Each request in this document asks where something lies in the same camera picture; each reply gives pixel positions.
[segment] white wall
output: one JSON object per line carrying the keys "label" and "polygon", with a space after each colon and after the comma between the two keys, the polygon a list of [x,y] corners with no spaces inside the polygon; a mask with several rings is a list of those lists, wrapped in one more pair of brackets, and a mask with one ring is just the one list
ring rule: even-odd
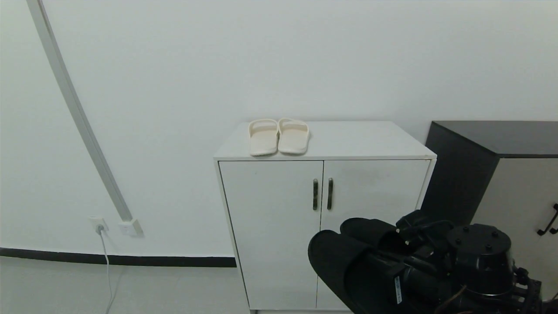
{"label": "white wall", "polygon": [[[232,255],[211,156],[241,121],[387,119],[424,141],[431,120],[558,120],[558,2],[45,6],[146,233],[111,231],[119,254]],[[22,7],[2,2],[1,244],[98,251],[85,217],[101,213],[113,230],[118,217]]]}

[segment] white slipper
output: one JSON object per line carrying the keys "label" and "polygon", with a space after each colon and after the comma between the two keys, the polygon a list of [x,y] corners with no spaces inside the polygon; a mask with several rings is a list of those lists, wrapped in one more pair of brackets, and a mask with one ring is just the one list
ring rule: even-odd
{"label": "white slipper", "polygon": [[310,131],[308,125],[299,120],[279,120],[279,151],[286,154],[304,154],[308,149]]}
{"label": "white slipper", "polygon": [[250,122],[250,155],[261,156],[277,152],[279,125],[273,119],[260,119]]}

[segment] electrical outlet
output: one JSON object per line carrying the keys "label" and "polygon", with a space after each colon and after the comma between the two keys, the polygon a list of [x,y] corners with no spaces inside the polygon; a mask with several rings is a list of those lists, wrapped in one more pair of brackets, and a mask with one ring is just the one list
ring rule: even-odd
{"label": "electrical outlet", "polygon": [[91,225],[93,226],[93,230],[95,230],[95,232],[97,232],[97,226],[98,225],[102,225],[103,228],[104,228],[104,231],[108,231],[108,226],[104,222],[104,219],[102,217],[89,216],[88,219],[89,219],[89,222],[91,222]]}

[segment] black motor housing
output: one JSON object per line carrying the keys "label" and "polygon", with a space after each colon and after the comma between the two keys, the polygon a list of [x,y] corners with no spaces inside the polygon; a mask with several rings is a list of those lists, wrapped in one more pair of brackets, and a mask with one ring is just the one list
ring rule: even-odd
{"label": "black motor housing", "polygon": [[515,285],[508,235],[496,227],[456,227],[446,237],[453,265],[451,281],[483,297],[512,293]]}

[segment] wire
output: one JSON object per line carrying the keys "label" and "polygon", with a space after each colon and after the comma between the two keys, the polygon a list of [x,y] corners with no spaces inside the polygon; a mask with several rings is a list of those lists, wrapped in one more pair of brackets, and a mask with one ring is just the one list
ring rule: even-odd
{"label": "wire", "polygon": [[461,288],[461,290],[459,290],[451,298],[447,299],[446,301],[444,301],[444,303],[436,307],[436,309],[434,310],[434,314],[439,314],[441,311],[445,310],[453,300],[455,300],[458,296],[460,296],[465,291],[465,289],[467,289],[467,285],[464,285],[463,288]]}
{"label": "wire", "polygon": [[99,225],[97,226],[97,234],[99,234],[99,236],[101,237],[101,243],[103,244],[103,252],[105,255],[105,259],[107,260],[107,281],[108,281],[108,290],[110,292],[110,299],[108,301],[108,305],[107,305],[107,309],[105,310],[105,314],[108,314],[108,312],[110,311],[110,307],[112,306],[112,302],[114,302],[114,296],[112,294],[112,286],[110,285],[110,272],[109,272],[109,261],[108,261],[108,254],[107,254],[107,248],[105,247],[104,244],[104,239],[103,239],[103,234],[102,234],[102,230],[104,230],[104,227]]}

